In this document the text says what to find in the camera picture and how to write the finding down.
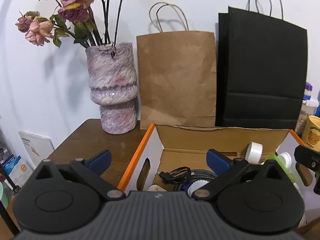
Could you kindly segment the white tape roll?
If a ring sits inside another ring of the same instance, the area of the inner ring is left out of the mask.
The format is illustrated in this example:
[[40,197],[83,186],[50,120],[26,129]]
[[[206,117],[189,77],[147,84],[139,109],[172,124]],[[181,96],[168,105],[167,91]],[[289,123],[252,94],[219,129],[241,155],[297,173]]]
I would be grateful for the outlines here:
[[263,145],[257,142],[251,142],[247,148],[245,160],[250,164],[259,164],[263,153]]

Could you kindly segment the white power adapter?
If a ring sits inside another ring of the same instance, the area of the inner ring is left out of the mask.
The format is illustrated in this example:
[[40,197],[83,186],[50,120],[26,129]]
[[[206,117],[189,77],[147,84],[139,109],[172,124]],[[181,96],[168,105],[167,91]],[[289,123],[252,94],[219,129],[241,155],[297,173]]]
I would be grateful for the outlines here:
[[156,184],[149,186],[145,191],[148,192],[166,192],[166,190]]

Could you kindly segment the yellow bear mug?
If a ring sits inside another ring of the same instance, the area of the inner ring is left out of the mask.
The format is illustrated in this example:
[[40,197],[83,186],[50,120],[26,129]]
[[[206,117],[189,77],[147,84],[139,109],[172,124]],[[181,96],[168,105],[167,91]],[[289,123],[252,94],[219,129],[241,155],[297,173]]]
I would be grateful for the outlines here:
[[314,115],[308,116],[306,126],[302,134],[302,141],[309,148],[320,151],[320,118]]

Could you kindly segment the small white bottle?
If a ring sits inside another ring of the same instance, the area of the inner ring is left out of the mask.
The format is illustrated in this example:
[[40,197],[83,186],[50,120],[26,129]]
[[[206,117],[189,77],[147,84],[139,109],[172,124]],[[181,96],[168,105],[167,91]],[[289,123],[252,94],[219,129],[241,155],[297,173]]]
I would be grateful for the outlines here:
[[278,159],[285,165],[286,168],[290,168],[292,165],[291,155],[287,152],[283,152],[278,155]]

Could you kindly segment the white round lid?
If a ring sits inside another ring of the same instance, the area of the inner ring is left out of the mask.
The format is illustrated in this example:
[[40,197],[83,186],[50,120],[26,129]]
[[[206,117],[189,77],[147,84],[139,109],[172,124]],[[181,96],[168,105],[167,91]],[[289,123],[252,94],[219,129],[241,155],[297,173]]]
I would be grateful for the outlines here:
[[188,196],[192,197],[193,192],[195,192],[196,190],[200,189],[201,187],[203,187],[204,185],[208,184],[209,181],[207,180],[196,180],[194,181],[188,188]]

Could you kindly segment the green plastic bottle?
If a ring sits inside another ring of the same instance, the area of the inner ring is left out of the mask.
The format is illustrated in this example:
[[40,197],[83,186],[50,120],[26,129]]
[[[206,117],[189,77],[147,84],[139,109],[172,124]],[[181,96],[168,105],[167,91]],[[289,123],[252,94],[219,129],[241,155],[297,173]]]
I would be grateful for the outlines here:
[[272,154],[269,155],[266,160],[275,160],[280,166],[281,168],[284,170],[284,172],[286,173],[286,175],[289,177],[289,179],[291,180],[291,182],[294,184],[296,182],[293,174],[290,172],[289,168],[286,168],[285,165],[278,159],[278,155]]

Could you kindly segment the clear jar with seeds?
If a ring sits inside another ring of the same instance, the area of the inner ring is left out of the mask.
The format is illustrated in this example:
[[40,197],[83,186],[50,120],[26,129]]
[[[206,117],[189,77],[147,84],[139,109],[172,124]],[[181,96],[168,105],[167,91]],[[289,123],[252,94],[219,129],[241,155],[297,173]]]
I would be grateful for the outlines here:
[[310,100],[303,100],[299,117],[297,120],[297,124],[295,127],[295,132],[299,136],[301,136],[304,131],[308,117],[316,113],[318,106],[319,106],[319,101],[313,98],[311,98]]

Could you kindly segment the red cardboard box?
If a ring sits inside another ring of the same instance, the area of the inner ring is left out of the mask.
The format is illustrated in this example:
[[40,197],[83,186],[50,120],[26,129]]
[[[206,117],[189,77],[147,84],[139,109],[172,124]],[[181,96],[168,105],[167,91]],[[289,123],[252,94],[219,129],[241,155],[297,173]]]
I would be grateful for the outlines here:
[[[245,160],[251,142],[263,145],[259,164]],[[232,159],[233,166],[188,196],[191,204],[209,209],[223,224],[254,235],[274,236],[305,226],[318,216],[319,199],[305,186],[292,162],[293,184],[269,155],[287,152],[294,159],[303,142],[290,129],[179,128],[151,124],[133,155],[118,187],[125,193],[146,190],[159,183],[167,191],[169,183],[161,172],[185,166],[212,171],[206,162],[209,149]]]

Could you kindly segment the white booklet on floor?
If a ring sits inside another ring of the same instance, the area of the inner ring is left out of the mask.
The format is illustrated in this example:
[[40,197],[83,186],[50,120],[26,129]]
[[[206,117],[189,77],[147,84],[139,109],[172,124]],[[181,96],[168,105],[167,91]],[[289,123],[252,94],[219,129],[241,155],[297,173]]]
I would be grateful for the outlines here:
[[54,146],[49,137],[25,131],[18,131],[18,134],[23,146],[19,155],[27,161],[31,168],[36,168],[41,161],[54,152]]

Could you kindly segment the purple white lidded container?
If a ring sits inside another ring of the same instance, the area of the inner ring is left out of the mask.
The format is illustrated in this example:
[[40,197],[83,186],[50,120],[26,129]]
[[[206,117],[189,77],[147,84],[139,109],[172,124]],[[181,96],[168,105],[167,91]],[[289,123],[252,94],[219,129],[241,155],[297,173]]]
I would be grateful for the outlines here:
[[310,83],[306,82],[305,89],[304,89],[304,96],[303,96],[304,100],[311,99],[312,89],[313,89],[313,86]]

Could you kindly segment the blue white boxes on floor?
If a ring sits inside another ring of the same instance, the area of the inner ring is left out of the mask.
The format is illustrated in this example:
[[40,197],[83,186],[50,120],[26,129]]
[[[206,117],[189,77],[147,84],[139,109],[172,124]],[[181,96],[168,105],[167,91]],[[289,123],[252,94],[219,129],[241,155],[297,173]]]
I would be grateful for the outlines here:
[[6,173],[15,185],[23,187],[25,182],[29,179],[33,173],[33,169],[29,166],[27,161],[20,155],[14,156],[13,154],[7,157],[2,163]]

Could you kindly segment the purple textured vase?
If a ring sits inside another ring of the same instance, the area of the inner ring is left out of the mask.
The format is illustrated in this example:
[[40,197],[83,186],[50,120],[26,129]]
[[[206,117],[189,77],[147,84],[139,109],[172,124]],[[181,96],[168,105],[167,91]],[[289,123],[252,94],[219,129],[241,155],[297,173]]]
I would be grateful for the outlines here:
[[85,52],[91,100],[100,106],[102,129],[109,134],[133,130],[139,88],[132,43],[92,46]]

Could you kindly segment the brown paper bag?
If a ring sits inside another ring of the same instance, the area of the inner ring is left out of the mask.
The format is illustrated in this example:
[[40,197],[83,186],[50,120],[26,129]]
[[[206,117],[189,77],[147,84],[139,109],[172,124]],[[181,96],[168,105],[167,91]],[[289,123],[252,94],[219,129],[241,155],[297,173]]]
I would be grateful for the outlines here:
[[184,30],[137,36],[140,128],[151,123],[212,127],[216,117],[216,43],[207,31],[191,31],[182,9],[169,5]]

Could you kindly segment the black paper bag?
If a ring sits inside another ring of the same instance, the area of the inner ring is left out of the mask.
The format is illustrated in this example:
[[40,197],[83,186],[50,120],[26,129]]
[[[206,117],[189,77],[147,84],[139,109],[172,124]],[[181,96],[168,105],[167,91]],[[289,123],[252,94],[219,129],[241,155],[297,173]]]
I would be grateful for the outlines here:
[[216,126],[294,129],[307,69],[306,29],[258,11],[219,14]]

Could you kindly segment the dried pink roses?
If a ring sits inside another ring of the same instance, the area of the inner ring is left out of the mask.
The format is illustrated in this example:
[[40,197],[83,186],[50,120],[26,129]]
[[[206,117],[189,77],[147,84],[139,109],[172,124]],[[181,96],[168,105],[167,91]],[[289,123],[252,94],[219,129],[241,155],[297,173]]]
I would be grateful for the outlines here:
[[61,47],[63,37],[72,37],[75,44],[84,48],[116,45],[117,37],[111,37],[109,32],[110,0],[101,0],[104,34],[99,33],[91,8],[95,0],[55,1],[57,7],[49,18],[42,17],[38,11],[28,11],[17,19],[15,25],[28,42],[36,46],[52,42]]

